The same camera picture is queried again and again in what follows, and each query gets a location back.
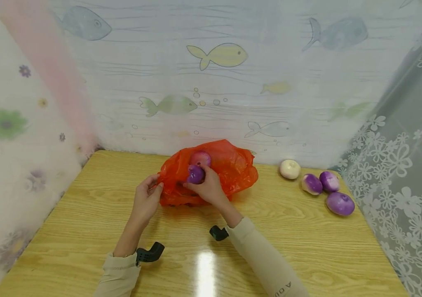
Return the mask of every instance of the person's left hand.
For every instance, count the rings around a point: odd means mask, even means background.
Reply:
[[[159,176],[159,174],[150,175],[135,189],[134,206],[130,219],[137,224],[148,225],[152,216],[157,212],[158,202],[163,191],[162,182],[155,187]]]

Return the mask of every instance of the green flower print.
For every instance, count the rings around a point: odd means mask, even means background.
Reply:
[[[19,111],[0,109],[0,140],[13,140],[26,131],[27,124]]]

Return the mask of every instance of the person's right hand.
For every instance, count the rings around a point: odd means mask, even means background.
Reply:
[[[211,203],[215,207],[229,203],[229,199],[227,199],[223,188],[221,187],[218,174],[206,165],[201,164],[200,167],[206,173],[204,182],[202,184],[192,184],[187,182],[183,184],[183,186],[194,191],[196,194],[201,196],[202,199]]]

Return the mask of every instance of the wooden table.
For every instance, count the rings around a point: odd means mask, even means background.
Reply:
[[[71,184],[0,286],[0,297],[91,296],[132,209],[135,187],[157,173],[164,156],[98,151]],[[326,195],[303,193],[276,166],[256,165],[258,182],[235,205],[289,261],[310,296],[407,296],[357,209],[341,218]],[[302,169],[319,174],[320,170]],[[343,193],[349,193],[345,185]],[[165,246],[160,260],[143,263],[132,296],[265,296],[229,239],[208,233],[224,221],[211,206],[159,208],[140,246]]]

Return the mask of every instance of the pink fabric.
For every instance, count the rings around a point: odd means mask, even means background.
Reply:
[[[46,1],[0,0],[0,19],[54,96],[83,153],[92,153],[97,141],[84,79]]]

